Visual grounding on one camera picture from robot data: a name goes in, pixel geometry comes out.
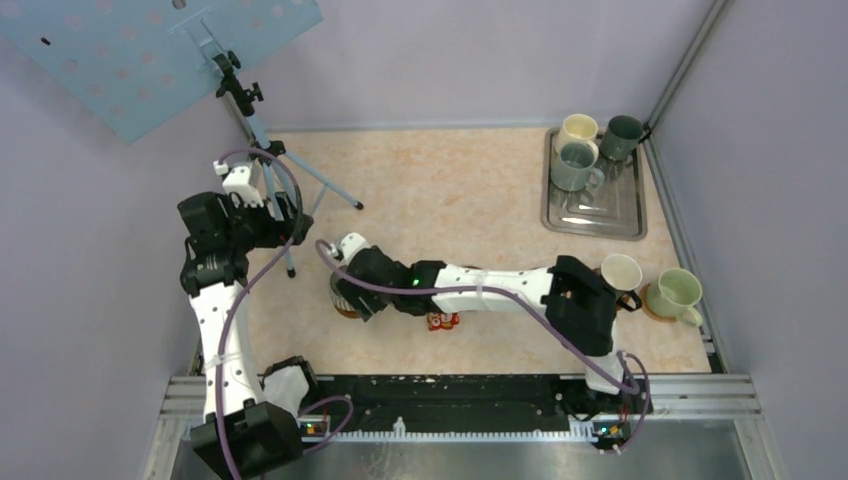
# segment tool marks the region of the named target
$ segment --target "perforated panel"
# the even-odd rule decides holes
[[[0,0],[0,33],[127,142],[216,90],[214,55],[249,68],[320,21],[314,0]]]

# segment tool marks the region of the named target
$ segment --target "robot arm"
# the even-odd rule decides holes
[[[295,220],[295,208],[284,194],[276,202],[282,218],[275,220],[268,202],[256,188],[258,175],[249,163],[232,169],[216,165],[224,175],[226,195],[204,192],[180,202],[178,209],[189,231],[186,260],[180,284],[188,294],[201,333],[206,361],[205,423],[191,430],[193,450],[219,476],[227,478],[216,416],[221,413],[228,445],[245,476],[264,473],[302,456],[298,409],[317,385],[308,363],[294,357],[283,367],[286,398],[271,404],[259,384],[247,330],[247,302],[234,313],[223,354],[219,342],[236,298],[247,284],[247,253],[254,248],[277,248],[291,240],[302,243],[312,225],[303,215]],[[217,384],[216,368],[223,371]],[[223,404],[216,404],[216,389],[223,388]]]
[[[497,287],[519,296],[544,315],[553,328],[613,378],[623,378],[624,370],[616,356],[615,292],[574,257],[560,256],[553,267],[517,272],[481,270],[441,261],[419,261],[407,267],[357,233],[345,236],[332,250],[346,273],[374,285],[422,290],[465,287],[464,291],[420,296],[392,295],[367,290],[336,276],[334,290],[365,321],[388,304],[410,315],[522,310],[512,299],[484,291],[484,287]],[[477,290],[469,291],[469,285],[476,285]],[[612,395],[619,392],[618,387],[590,368],[586,369],[586,383],[592,390]]]

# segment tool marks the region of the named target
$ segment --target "tripod stand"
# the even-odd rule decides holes
[[[347,193],[344,189],[333,183],[329,178],[324,176],[324,174],[309,165],[309,163],[307,163],[302,157],[294,152],[286,151],[286,146],[283,144],[282,140],[271,141],[268,138],[268,134],[265,132],[265,127],[262,126],[262,122],[256,115],[256,109],[253,108],[254,101],[261,102],[264,100],[262,90],[259,89],[259,84],[256,82],[253,83],[253,89],[242,88],[241,83],[235,75],[235,70],[237,68],[241,68],[241,62],[233,51],[227,52],[227,55],[224,55],[223,53],[218,54],[215,56],[214,60],[223,74],[221,86],[215,92],[215,96],[220,98],[227,92],[232,94],[236,106],[238,106],[239,112],[241,112],[242,116],[244,116],[245,121],[247,121],[247,124],[250,126],[250,130],[253,132],[253,138],[255,140],[254,146],[265,150],[275,157],[279,157],[281,155],[285,156],[295,165],[306,170],[307,173],[315,177],[323,185],[321,187],[321,192],[318,194],[318,198],[315,199],[315,203],[312,204],[312,210],[306,213],[309,215],[315,214],[315,211],[318,209],[318,205],[321,203],[321,200],[324,199],[324,195],[327,193],[328,189],[334,191],[340,197],[347,200],[348,203],[353,205],[357,210],[365,208],[365,205],[363,205],[362,202],[353,198],[353,196]],[[274,205],[274,217],[277,220],[282,220],[282,210],[280,205],[277,203],[275,196],[276,187],[274,186],[274,175],[277,176],[278,181],[283,186],[285,194],[290,200],[294,200],[294,186],[291,184],[291,180],[289,180],[288,175],[286,175],[279,166],[267,161],[267,159],[259,156],[251,156],[251,159],[262,165],[262,177],[265,181],[267,195],[270,198],[271,203]],[[293,278],[297,274],[294,268],[294,261],[292,261],[291,258],[291,252],[286,253],[286,272],[290,278]]]

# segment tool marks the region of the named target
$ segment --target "cable tie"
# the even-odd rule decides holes
[[[208,362],[203,364],[203,373],[208,372],[210,369],[213,369],[218,365],[223,365],[227,362],[239,360],[241,357],[241,352],[227,353],[225,355],[213,355]]]
[[[480,301],[483,300],[483,284],[486,282],[486,276],[488,274],[488,270],[480,270],[477,274],[477,298],[479,298]]]

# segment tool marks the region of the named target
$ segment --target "stainless steel tray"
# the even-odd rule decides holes
[[[559,128],[545,135],[542,180],[542,223],[549,230],[579,235],[636,241],[648,233],[645,182],[639,149],[623,162],[598,158],[596,167],[606,176],[595,190],[566,192],[551,183],[551,161],[556,158],[554,139]],[[600,144],[602,134],[595,142]]]

